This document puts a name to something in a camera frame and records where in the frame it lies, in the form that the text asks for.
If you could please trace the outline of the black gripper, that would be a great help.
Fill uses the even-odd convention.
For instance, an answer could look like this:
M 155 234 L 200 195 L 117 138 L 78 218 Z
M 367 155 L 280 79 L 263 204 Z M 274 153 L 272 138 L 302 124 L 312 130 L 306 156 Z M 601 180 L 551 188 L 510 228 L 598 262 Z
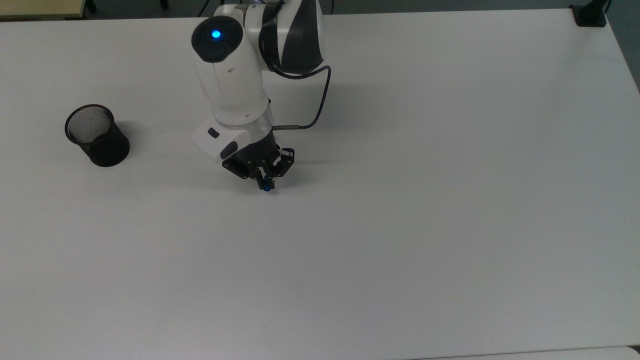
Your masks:
M 274 132 L 245 146 L 222 162 L 222 167 L 242 179 L 256 180 L 259 189 L 269 191 L 269 177 L 284 177 L 295 163 L 293 148 L 280 148 Z

